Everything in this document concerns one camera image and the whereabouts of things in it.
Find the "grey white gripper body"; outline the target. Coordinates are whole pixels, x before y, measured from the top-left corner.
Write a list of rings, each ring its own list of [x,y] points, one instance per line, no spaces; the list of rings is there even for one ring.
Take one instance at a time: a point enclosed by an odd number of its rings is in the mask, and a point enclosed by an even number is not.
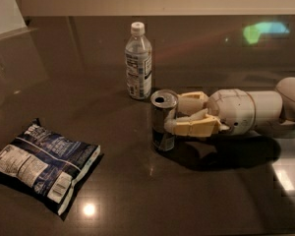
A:
[[[247,133],[255,120],[255,105],[252,98],[239,89],[221,89],[213,93],[206,107],[210,115],[219,118],[219,133],[235,136]]]

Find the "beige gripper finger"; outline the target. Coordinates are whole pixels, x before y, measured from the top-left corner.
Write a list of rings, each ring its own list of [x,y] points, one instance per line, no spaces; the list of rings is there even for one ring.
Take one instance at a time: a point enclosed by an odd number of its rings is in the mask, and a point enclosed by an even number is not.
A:
[[[222,131],[228,131],[229,127],[222,124],[217,116],[209,115],[207,110],[203,109],[191,116],[179,118],[167,116],[164,121],[164,129],[176,136],[208,138]]]
[[[192,91],[178,95],[178,111],[192,115],[206,107],[208,96],[202,91]]]

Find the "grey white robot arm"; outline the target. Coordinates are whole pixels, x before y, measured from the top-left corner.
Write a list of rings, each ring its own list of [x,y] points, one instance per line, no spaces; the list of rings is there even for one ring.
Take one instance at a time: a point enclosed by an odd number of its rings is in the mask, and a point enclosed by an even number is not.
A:
[[[273,90],[220,89],[178,96],[176,111],[164,121],[176,136],[208,138],[240,136],[255,131],[275,138],[295,138],[295,77],[280,80]]]

